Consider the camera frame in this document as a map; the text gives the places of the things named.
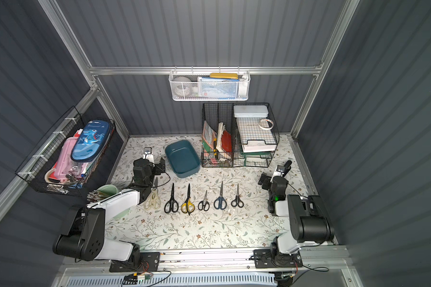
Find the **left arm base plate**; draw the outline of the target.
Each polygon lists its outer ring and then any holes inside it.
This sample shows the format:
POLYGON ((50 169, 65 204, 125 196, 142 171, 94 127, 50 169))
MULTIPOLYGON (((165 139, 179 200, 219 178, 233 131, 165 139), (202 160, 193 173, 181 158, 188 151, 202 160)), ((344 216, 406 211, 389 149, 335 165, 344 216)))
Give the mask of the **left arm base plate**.
POLYGON ((160 255, 160 252, 145 252, 140 254, 133 254, 127 261, 112 260, 109 272, 154 272, 158 270, 160 255))

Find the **blue handled scissors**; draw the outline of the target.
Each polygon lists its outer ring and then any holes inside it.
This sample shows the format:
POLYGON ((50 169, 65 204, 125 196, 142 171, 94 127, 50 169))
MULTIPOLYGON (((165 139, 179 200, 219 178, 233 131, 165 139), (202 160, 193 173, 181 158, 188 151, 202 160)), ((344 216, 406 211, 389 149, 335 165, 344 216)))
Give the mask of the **blue handled scissors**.
POLYGON ((225 210, 227 207, 227 202, 223 197, 223 182, 221 182, 219 197, 214 201, 214 208, 218 210, 225 210))

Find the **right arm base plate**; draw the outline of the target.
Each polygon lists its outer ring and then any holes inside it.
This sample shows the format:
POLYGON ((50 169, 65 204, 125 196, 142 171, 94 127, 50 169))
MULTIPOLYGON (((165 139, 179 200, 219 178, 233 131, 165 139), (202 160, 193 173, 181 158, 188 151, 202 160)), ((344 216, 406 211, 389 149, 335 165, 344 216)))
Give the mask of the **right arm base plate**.
POLYGON ((273 254, 270 249, 255 249, 250 259, 257 269, 302 267, 299 254, 273 254))

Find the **small grey silver scissors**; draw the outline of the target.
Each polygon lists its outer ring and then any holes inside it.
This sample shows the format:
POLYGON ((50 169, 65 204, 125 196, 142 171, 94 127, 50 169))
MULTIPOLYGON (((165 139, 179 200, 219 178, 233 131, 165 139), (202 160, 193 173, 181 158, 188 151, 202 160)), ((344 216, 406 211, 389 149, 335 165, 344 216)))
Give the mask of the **small grey silver scissors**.
POLYGON ((200 211, 208 211, 210 208, 210 204, 208 202, 207 192, 204 194, 204 198, 198 203, 198 209, 200 211))

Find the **cream handled scissors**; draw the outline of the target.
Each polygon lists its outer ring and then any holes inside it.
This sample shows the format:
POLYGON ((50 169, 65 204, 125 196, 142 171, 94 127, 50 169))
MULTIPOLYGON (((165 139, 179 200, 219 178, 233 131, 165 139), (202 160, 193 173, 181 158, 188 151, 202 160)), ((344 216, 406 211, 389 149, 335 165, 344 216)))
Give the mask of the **cream handled scissors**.
POLYGON ((152 186, 152 192, 145 201, 144 209, 159 209, 161 206, 161 199, 158 195, 158 177, 155 177, 154 184, 152 186))

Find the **small dark grey scissors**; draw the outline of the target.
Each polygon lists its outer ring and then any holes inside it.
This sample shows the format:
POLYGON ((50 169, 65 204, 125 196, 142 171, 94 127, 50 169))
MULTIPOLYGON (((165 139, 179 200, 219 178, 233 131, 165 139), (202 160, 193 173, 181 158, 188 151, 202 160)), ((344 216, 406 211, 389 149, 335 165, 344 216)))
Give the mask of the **small dark grey scissors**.
POLYGON ((241 200, 240 193, 239 193, 239 185, 237 185, 237 193, 235 195, 235 198, 231 202, 231 206, 233 208, 243 208, 244 202, 241 200))

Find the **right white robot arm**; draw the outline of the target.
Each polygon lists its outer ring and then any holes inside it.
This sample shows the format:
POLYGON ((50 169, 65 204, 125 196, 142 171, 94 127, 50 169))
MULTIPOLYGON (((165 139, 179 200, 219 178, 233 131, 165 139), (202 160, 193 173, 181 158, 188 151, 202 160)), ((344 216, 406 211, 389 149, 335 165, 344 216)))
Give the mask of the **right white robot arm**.
POLYGON ((271 253, 292 255, 302 248, 317 247, 335 238, 335 229, 329 219, 322 198, 316 195, 303 196, 299 191, 287 194, 291 187, 286 175, 292 162, 278 165, 272 176, 261 174, 259 185, 268 192, 268 212, 277 217, 289 219, 290 230, 276 237, 271 244, 271 253))

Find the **teal plastic storage box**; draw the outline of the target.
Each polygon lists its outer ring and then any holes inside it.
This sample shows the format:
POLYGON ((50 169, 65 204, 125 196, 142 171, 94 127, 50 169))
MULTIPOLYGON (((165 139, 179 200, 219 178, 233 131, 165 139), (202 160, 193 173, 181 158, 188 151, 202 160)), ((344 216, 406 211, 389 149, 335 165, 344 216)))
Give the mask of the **teal plastic storage box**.
POLYGON ((178 178, 187 178, 201 168, 199 156, 188 140, 180 140, 166 146, 165 154, 178 178))

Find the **all black scissors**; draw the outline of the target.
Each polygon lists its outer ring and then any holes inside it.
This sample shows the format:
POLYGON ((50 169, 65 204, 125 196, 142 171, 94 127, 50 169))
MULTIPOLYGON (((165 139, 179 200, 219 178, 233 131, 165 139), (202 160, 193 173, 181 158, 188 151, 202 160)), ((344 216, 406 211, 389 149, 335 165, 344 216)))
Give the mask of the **all black scissors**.
POLYGON ((170 199, 165 203, 165 207, 164 207, 164 212, 166 214, 170 214, 171 212, 172 213, 178 212, 179 204, 176 201, 174 194, 175 194, 175 186, 174 184, 172 184, 170 199))

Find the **yellow black scissors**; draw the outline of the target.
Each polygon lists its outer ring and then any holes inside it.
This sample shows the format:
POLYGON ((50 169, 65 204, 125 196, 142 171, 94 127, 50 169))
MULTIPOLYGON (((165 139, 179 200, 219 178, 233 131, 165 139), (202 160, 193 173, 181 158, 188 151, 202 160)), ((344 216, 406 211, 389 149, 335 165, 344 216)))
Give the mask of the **yellow black scissors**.
POLYGON ((190 185, 188 185, 187 198, 183 202, 183 204, 181 205, 182 213, 188 214, 188 215, 190 215, 191 213, 193 213, 195 211, 195 205, 191 202, 191 196, 190 195, 191 195, 191 187, 190 187, 190 185))

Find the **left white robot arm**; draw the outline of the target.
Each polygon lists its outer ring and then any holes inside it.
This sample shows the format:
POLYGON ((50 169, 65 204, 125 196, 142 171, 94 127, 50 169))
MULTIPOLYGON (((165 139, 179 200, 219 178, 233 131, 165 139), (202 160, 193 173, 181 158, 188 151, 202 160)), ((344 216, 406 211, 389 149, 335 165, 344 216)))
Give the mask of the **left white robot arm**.
POLYGON ((135 268, 141 265, 140 248, 105 237, 105 224, 122 212, 141 204, 151 205, 158 187, 158 176, 165 173, 165 160, 154 163, 152 149, 146 147, 134 161, 130 186, 119 193, 86 206, 73 206, 62 223, 52 250, 56 255, 82 261, 111 260, 135 268))

